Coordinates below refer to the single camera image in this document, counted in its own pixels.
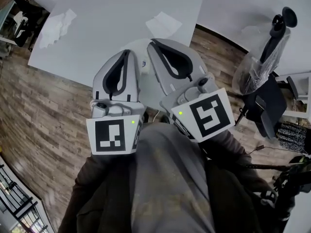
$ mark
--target plastic wrap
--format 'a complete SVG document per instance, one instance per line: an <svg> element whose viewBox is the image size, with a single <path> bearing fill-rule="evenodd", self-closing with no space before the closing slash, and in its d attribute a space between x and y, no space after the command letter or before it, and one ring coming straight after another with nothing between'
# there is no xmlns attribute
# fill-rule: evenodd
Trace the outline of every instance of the plastic wrap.
<svg viewBox="0 0 311 233"><path fill-rule="evenodd" d="M271 38L269 35L270 25L262 25L261 28L252 26L244 36L256 35L257 45L254 46L248 54L245 55L238 69L234 73L232 88L236 93L247 95L260 88L269 78L278 66L285 45L290 37L291 31L287 28L283 38L277 47L266 59L264 63L260 61L263 50Z"/></svg>

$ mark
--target person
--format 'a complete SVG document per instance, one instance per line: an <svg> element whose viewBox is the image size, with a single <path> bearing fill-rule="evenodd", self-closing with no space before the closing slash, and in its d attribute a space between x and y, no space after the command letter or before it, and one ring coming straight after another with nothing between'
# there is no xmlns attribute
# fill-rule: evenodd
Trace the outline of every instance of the person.
<svg viewBox="0 0 311 233"><path fill-rule="evenodd" d="M174 125L147 125L136 153L87 158L58 232L273 232L273 208L258 195L273 189L235 167L249 163L229 131L197 144Z"/></svg>

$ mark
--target black baseboard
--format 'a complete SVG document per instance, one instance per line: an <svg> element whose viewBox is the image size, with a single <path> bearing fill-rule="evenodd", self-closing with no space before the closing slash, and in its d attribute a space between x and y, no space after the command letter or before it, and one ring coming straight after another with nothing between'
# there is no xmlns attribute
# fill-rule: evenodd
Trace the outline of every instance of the black baseboard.
<svg viewBox="0 0 311 233"><path fill-rule="evenodd" d="M228 38L222 36L221 34L218 34L218 33L214 32L214 31L212 31L210 29L207 29L207 28L205 28L205 27L203 27L201 25L198 25L198 24L195 25L195 28L199 29L199 30L202 30L202 31L204 31L204 32L206 32L208 34L211 34L211 35L213 35L213 36L223 40L224 42L228 43L229 45L235 47L236 49L240 50L241 52L243 52L245 54L248 53L248 51L246 49L242 48L240 45L234 43L233 41L231 41Z"/></svg>

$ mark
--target black knob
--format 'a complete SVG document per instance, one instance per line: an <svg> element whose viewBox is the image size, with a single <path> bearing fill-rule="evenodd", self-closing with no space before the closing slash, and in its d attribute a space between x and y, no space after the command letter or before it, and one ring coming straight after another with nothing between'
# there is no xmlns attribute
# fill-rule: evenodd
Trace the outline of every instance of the black knob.
<svg viewBox="0 0 311 233"><path fill-rule="evenodd" d="M205 85L207 81L208 81L208 78L201 79L200 82L199 82L199 86Z"/></svg>
<svg viewBox="0 0 311 233"><path fill-rule="evenodd" d="M104 103L98 103L97 106L102 109L107 108L107 105L105 105Z"/></svg>

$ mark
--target plastic-wrapped chair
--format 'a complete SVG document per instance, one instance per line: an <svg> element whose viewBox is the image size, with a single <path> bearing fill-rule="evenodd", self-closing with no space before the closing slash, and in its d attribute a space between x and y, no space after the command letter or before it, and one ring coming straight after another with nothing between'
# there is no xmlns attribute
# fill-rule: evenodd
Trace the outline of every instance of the plastic-wrapped chair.
<svg viewBox="0 0 311 233"><path fill-rule="evenodd" d="M232 88L242 95L245 103L236 125L246 116L256 123L262 136L275 137L275 127L286 110L286 101L272 73L290 38L288 27L296 25L294 11L284 7L282 15L276 15L273 19L268 37L263 38L242 60L232 80Z"/></svg>

